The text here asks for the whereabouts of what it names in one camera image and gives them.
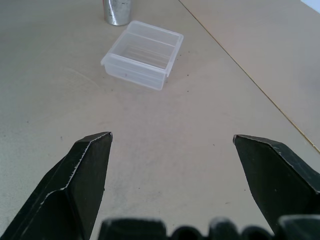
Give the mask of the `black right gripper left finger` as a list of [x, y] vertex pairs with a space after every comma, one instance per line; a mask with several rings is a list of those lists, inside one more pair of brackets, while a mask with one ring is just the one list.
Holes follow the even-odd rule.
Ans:
[[0, 240], [89, 240], [105, 191], [113, 135], [76, 141], [41, 179]]

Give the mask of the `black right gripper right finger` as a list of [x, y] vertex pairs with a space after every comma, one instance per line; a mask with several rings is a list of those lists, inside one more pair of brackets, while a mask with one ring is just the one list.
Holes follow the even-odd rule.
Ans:
[[251, 195], [275, 235], [320, 235], [320, 173], [287, 145], [233, 137]]

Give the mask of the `clear plastic box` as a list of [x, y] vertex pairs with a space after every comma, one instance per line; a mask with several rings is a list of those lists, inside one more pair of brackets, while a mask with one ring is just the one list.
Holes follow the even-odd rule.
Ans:
[[133, 20], [100, 64], [112, 77], [160, 91], [183, 39], [180, 33]]

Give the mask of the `silver metal cylinder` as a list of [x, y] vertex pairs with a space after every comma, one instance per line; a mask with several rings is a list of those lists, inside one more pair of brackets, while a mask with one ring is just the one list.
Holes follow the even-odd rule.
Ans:
[[104, 20], [113, 26], [130, 23], [133, 0], [102, 0]]

